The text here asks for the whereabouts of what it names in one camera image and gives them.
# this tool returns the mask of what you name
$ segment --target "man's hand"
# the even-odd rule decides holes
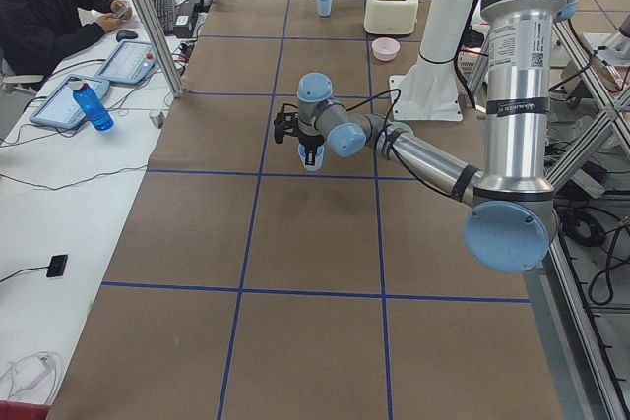
[[[114,1],[111,3],[111,11],[112,11],[114,14],[116,14],[116,12],[118,12],[119,10],[121,10],[121,9],[127,9],[128,7],[129,7],[129,5],[128,5],[128,4],[126,4],[125,2],[123,2],[122,0],[114,0]],[[122,14],[122,15],[120,15],[120,16],[118,16],[118,17],[119,17],[121,20],[129,20],[129,19],[131,19],[131,16],[132,16],[132,15],[133,15],[133,11],[131,10],[131,7],[129,7],[129,8],[128,8],[128,10],[127,10],[124,14]]]
[[[118,29],[122,24],[122,20],[117,19],[114,14],[105,14],[102,17],[98,17],[96,22],[100,25],[105,34]]]

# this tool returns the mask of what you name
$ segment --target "keyboard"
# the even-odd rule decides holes
[[[151,0],[156,9],[159,24],[164,34],[173,33],[175,27],[175,0]]]

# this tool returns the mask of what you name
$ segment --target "red object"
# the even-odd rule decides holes
[[[0,400],[0,420],[45,420],[50,407]]]

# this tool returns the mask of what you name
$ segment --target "tablet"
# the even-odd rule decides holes
[[[86,81],[100,99],[103,99],[109,91],[107,79],[71,74],[32,113],[29,120],[37,125],[46,125],[63,130],[69,130],[79,125],[86,118],[86,114],[83,113],[73,98],[72,90],[68,86],[70,81],[76,80]]]
[[[123,39],[96,73],[97,78],[114,84],[134,86],[144,79],[156,64],[156,54],[150,43]]]

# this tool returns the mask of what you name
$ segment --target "blue cup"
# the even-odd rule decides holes
[[[330,17],[333,0],[317,0],[317,13],[320,17]]]

